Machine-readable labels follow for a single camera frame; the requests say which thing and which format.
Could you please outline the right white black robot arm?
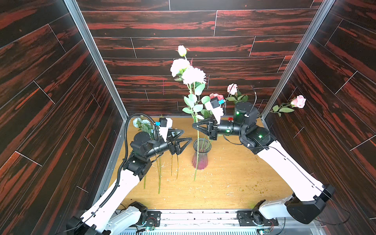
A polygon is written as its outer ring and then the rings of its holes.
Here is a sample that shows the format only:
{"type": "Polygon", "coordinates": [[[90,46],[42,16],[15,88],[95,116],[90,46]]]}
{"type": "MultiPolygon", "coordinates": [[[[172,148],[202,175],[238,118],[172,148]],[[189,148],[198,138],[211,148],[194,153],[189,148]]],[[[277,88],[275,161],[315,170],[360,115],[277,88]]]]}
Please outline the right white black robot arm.
{"type": "Polygon", "coordinates": [[[291,196],[280,200],[260,201],[251,212],[253,223],[262,226],[273,218],[285,217],[309,224],[320,215],[333,196],[334,187],[308,174],[268,129],[256,124],[259,115],[256,107],[249,102],[237,103],[232,120],[221,120],[218,107],[212,112],[211,117],[192,127],[210,140],[216,140],[218,135],[238,136],[241,146],[268,163],[293,191],[291,196]]]}

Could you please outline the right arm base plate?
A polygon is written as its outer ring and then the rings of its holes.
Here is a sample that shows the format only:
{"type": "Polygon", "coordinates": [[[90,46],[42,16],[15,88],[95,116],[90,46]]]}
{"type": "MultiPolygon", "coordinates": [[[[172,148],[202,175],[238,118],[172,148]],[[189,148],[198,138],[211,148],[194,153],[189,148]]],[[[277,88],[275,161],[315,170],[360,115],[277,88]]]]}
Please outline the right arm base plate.
{"type": "Polygon", "coordinates": [[[253,211],[237,211],[237,220],[240,226],[278,226],[276,219],[266,219],[261,213],[253,211]]]}

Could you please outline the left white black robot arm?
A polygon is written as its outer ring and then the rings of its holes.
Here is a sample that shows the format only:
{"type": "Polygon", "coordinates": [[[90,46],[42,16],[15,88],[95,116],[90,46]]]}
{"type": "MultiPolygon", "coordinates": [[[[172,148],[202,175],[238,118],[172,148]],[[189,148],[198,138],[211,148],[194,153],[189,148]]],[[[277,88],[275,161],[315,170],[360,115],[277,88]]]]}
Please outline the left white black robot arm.
{"type": "Polygon", "coordinates": [[[179,129],[168,129],[167,137],[152,140],[147,132],[135,135],[131,142],[131,154],[123,160],[117,171],[117,179],[104,195],[83,215],[72,217],[64,235],[119,235],[130,226],[143,226],[147,221],[147,207],[133,202],[118,215],[114,212],[123,199],[141,182],[152,166],[151,157],[170,151],[180,155],[192,142],[181,138],[179,129]]]}

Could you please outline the blue white flower spray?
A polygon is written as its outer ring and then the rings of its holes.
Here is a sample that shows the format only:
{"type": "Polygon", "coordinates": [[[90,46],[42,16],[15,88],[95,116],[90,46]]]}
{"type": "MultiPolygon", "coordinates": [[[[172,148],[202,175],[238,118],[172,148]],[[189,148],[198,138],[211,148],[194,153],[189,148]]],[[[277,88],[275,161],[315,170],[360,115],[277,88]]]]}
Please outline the blue white flower spray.
{"type": "Polygon", "coordinates": [[[157,167],[158,167],[158,194],[161,193],[161,182],[162,182],[162,161],[161,161],[161,155],[158,156],[156,159],[157,161],[157,167]]]}

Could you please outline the white rose spray stem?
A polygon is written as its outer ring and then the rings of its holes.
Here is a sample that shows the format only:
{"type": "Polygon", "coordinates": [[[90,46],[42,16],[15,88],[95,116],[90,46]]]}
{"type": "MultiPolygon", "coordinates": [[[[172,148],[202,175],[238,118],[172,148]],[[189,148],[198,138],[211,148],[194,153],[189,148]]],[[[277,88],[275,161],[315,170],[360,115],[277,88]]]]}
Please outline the white rose spray stem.
{"type": "Polygon", "coordinates": [[[175,59],[170,67],[170,72],[175,81],[181,81],[189,90],[189,94],[184,96],[184,103],[186,107],[183,112],[190,114],[193,118],[193,123],[203,119],[200,112],[203,110],[203,103],[200,96],[206,86],[206,74],[199,68],[193,67],[191,62],[187,59],[187,49],[183,45],[179,45],[177,52],[180,59],[175,59]]]}

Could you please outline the purple glass vase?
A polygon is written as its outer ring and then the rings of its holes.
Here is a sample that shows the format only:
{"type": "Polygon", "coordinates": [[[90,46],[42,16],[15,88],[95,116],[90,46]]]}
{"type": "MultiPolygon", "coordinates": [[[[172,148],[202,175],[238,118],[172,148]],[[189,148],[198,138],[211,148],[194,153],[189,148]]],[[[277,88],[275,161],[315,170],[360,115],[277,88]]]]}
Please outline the purple glass vase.
{"type": "Polygon", "coordinates": [[[192,165],[197,170],[204,170],[208,164],[208,153],[212,149],[210,140],[199,138],[193,143],[194,154],[192,158],[192,165]]]}

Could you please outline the aluminium front rail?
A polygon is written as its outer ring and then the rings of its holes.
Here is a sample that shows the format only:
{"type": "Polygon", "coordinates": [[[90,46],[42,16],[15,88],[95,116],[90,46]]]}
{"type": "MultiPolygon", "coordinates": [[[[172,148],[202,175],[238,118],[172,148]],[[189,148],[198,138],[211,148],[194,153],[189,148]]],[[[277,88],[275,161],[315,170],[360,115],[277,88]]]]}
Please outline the aluminium front rail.
{"type": "Polygon", "coordinates": [[[161,210],[159,227],[125,229],[122,235],[324,235],[318,222],[301,224],[292,218],[278,217],[278,226],[240,226],[237,211],[217,210],[161,210]]]}

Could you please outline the red pink white rose bouquet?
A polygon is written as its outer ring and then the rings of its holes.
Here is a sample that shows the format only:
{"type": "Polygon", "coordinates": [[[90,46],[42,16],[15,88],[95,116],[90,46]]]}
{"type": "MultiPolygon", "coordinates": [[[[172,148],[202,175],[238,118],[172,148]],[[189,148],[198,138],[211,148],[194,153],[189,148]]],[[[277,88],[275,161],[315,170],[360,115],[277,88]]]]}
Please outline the red pink white rose bouquet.
{"type": "Polygon", "coordinates": [[[216,141],[218,136],[233,135],[235,133],[234,119],[232,117],[227,120],[221,119],[224,116],[224,109],[222,107],[225,104],[224,96],[212,93],[205,101],[202,113],[207,126],[205,134],[209,140],[216,141]]]}

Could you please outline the pink rose stem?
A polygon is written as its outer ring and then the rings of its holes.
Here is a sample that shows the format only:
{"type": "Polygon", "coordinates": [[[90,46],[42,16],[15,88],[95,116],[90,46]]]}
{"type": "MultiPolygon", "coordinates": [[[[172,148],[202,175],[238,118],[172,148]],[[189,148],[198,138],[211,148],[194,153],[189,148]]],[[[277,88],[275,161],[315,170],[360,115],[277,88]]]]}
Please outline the pink rose stem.
{"type": "Polygon", "coordinates": [[[303,109],[306,104],[306,98],[303,95],[298,95],[288,103],[282,103],[280,105],[274,105],[268,114],[277,114],[279,117],[282,114],[292,113],[296,108],[303,109]]]}
{"type": "Polygon", "coordinates": [[[238,85],[233,83],[227,87],[228,96],[226,98],[227,102],[233,102],[237,104],[239,102],[246,102],[248,101],[248,95],[242,95],[241,92],[238,90],[238,85]]]}

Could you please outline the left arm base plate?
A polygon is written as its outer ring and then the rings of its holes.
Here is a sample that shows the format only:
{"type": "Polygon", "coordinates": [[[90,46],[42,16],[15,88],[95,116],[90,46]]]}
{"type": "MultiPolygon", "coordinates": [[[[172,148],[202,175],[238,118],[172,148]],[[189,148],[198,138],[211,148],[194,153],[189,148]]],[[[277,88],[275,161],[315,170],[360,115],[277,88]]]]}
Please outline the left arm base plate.
{"type": "Polygon", "coordinates": [[[161,224],[161,211],[147,211],[142,227],[159,227],[161,224]]]}

